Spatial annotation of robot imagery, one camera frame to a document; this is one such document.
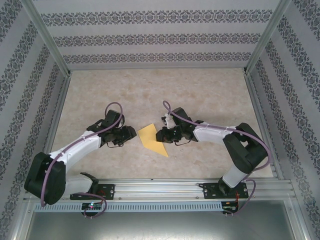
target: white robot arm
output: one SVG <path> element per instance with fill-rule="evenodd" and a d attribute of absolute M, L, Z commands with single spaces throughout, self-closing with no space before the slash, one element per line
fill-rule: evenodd
<path fill-rule="evenodd" d="M 85 172 L 74 176 L 68 176 L 67 173 L 78 161 L 104 144 L 109 147 L 109 143 L 112 142 L 115 146 L 122 147 L 126 141 L 137 135 L 133 127 L 123 126 L 124 116 L 115 127 L 99 134 L 94 134 L 111 126 L 119 117 L 120 113 L 109 110 L 105 119 L 100 119 L 89 126 L 80 137 L 67 146 L 49 154 L 38 153 L 32 161 L 24 183 L 24 189 L 40 198 L 47 169 L 56 156 L 62 153 L 62 156 L 53 164 L 47 179 L 44 201 L 52 205 L 63 195 L 88 192 L 96 194 L 99 181 L 95 177 Z M 83 139 L 83 141 L 73 144 L 79 139 Z"/>
<path fill-rule="evenodd" d="M 176 108 L 172 112 L 191 121 L 191 118 L 181 107 Z M 225 196 L 246 176 L 251 174 L 255 167 L 268 155 L 264 147 L 257 141 L 229 130 L 237 129 L 260 139 L 255 131 L 246 123 L 225 127 L 224 129 L 215 129 L 208 127 L 208 123 L 200 120 L 195 123 L 201 124 L 201 126 L 195 126 L 170 113 L 167 113 L 161 119 L 166 126 L 156 133 L 156 140 L 158 142 L 175 143 L 177 145 L 177 142 L 184 137 L 189 141 L 212 142 L 226 146 L 233 161 L 233 166 L 219 180 L 219 190 Z"/>

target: decorative border pattern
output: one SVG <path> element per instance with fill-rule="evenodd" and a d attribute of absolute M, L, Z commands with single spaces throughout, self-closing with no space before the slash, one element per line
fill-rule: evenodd
<path fill-rule="evenodd" d="M 320 41 L 320 7 L 314 0 L 294 0 L 294 5 L 304 17 L 315 38 Z"/>
<path fill-rule="evenodd" d="M 23 91 L 23 95 L 19 101 L 17 110 L 14 113 L 14 118 L 12 119 L 7 132 L 8 134 L 4 137 L 2 143 L 2 148 L 0 150 L 0 180 L 3 179 L 3 174 L 5 174 L 7 170 L 7 165 L 14 150 L 14 146 L 17 143 L 23 122 L 26 119 L 29 107 L 37 90 L 38 83 L 49 56 L 50 51 L 47 46 L 44 45 L 35 63 L 33 71 L 31 72 L 26 88 Z"/>
<path fill-rule="evenodd" d="M 292 115 L 297 123 L 297 127 L 300 129 L 300 133 L 302 134 L 302 139 L 305 142 L 308 153 L 311 155 L 313 166 L 317 169 L 316 173 L 320 175 L 320 144 L 317 142 L 317 138 L 314 137 L 315 132 L 309 124 L 309 120 L 304 112 L 304 108 L 300 104 L 300 100 L 296 94 L 293 84 L 289 79 L 289 75 L 287 74 L 285 66 L 282 63 L 281 58 L 279 57 L 279 54 L 277 53 L 277 50 L 271 40 L 265 46 L 265 51 L 269 56 L 273 69 L 278 77 L 282 90 L 284 91 L 285 98 L 290 105 Z"/>
<path fill-rule="evenodd" d="M 279 103 L 277 101 L 275 92 L 270 84 L 270 80 L 266 69 L 259 59 L 255 65 L 260 80 L 262 82 L 265 95 L 267 96 L 267 100 L 270 105 L 270 109 L 273 113 L 273 118 L 277 124 L 278 132 L 280 134 L 281 140 L 283 142 L 284 150 L 288 157 L 288 161 L 291 164 L 292 173 L 295 176 L 295 180 L 298 183 L 299 190 L 301 191 L 301 197 L 303 198 L 303 202 L 306 206 L 306 210 L 309 213 L 309 219 L 312 221 L 312 226 L 315 228 L 315 234 L 318 238 L 320 238 L 320 213 L 319 208 L 316 206 L 316 199 L 312 196 L 313 192 L 310 190 L 310 184 L 308 182 L 307 174 L 304 169 L 301 167 L 300 159 L 297 154 L 297 150 L 295 148 L 295 144 L 292 141 L 290 136 L 290 132 L 288 131 L 287 124 L 282 115 L 282 111 L 279 107 Z M 252 81 L 255 91 L 258 96 L 259 103 L 261 107 L 263 106 L 261 100 L 259 98 L 259 94 L 257 91 L 257 87 L 255 81 Z"/>
<path fill-rule="evenodd" d="M 177 52 L 64 55 L 67 64 L 248 61 L 251 52 Z"/>
<path fill-rule="evenodd" d="M 315 100 L 315 104 L 318 105 L 318 110 L 320 110 L 319 74 L 316 72 L 313 63 L 310 61 L 307 53 L 304 51 L 299 38 L 297 38 L 297 34 L 295 34 L 286 17 L 283 17 L 280 20 L 277 28 L 282 36 L 282 39 L 285 41 L 285 44 L 291 53 L 295 65 L 299 69 L 306 86 L 309 88 L 309 92 L 311 93 L 312 98 Z"/>
<path fill-rule="evenodd" d="M 14 50 L 14 54 L 4 70 L 0 78 L 0 112 L 6 104 L 6 99 L 11 92 L 13 84 L 16 82 L 18 73 L 21 71 L 23 63 L 26 61 L 27 55 L 36 39 L 38 31 L 35 25 L 30 21 L 23 33 L 18 46 Z"/>
<path fill-rule="evenodd" d="M 111 24 L 266 23 L 272 10 L 159 10 L 43 13 L 48 27 Z"/>
<path fill-rule="evenodd" d="M 19 0 L 7 0 L 0 11 L 0 45 L 22 9 Z"/>
<path fill-rule="evenodd" d="M 58 36 L 56 45 L 61 47 L 164 45 L 164 44 L 256 44 L 259 33 L 198 33 L 198 34 L 138 34 Z"/>
<path fill-rule="evenodd" d="M 55 63 L 51 71 L 50 77 L 48 79 L 33 125 L 31 127 L 30 135 L 27 139 L 26 146 L 21 156 L 19 167 L 14 176 L 14 181 L 10 189 L 10 194 L 7 198 L 8 201 L 5 203 L 4 211 L 1 214 L 2 216 L 0 219 L 0 239 L 6 239 L 6 235 L 8 234 L 8 231 L 10 229 L 10 224 L 14 216 L 14 210 L 17 207 L 17 202 L 19 200 L 21 189 L 24 186 L 24 181 L 28 173 L 29 165 L 32 161 L 31 158 L 34 154 L 33 152 L 37 143 L 38 136 L 40 134 L 40 129 L 44 122 L 46 111 L 47 111 L 52 93 L 54 91 L 55 83 L 57 82 L 57 77 L 59 75 L 59 72 L 60 72 L 60 69 L 58 65 Z M 63 82 L 59 90 L 59 96 L 63 87 Z"/>

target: patterned wall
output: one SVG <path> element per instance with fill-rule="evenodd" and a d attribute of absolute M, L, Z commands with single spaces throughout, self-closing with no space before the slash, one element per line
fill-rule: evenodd
<path fill-rule="evenodd" d="M 71 70 L 244 67 L 279 0 L 35 0 Z"/>
<path fill-rule="evenodd" d="M 0 56 L 0 240 L 5 240 L 31 160 L 46 144 L 65 78 L 19 0 L 0 2 Z"/>
<path fill-rule="evenodd" d="M 272 143 L 320 239 L 320 1 L 294 0 L 251 73 Z"/>

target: marble floor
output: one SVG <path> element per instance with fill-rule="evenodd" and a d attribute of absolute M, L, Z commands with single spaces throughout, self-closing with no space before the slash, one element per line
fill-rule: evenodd
<path fill-rule="evenodd" d="M 72 74 L 52 150 L 103 119 L 105 107 L 114 101 L 123 106 L 125 125 L 138 131 L 153 123 L 160 130 L 166 113 L 163 100 L 173 109 L 184 108 L 193 121 L 221 126 L 245 122 L 260 135 L 240 68 L 86 70 Z M 69 174 L 87 172 L 99 179 L 220 178 L 233 164 L 224 145 L 191 142 L 164 147 L 169 157 L 144 148 L 137 136 L 124 147 L 103 146 L 88 154 Z M 268 166 L 252 176 L 273 175 Z"/>

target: paper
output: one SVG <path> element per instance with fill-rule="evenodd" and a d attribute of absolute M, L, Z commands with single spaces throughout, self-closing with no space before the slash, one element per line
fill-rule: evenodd
<path fill-rule="evenodd" d="M 150 149 L 168 158 L 169 156 L 164 144 L 156 141 L 156 133 L 157 130 L 153 123 L 138 131 L 141 142 L 146 149 Z"/>

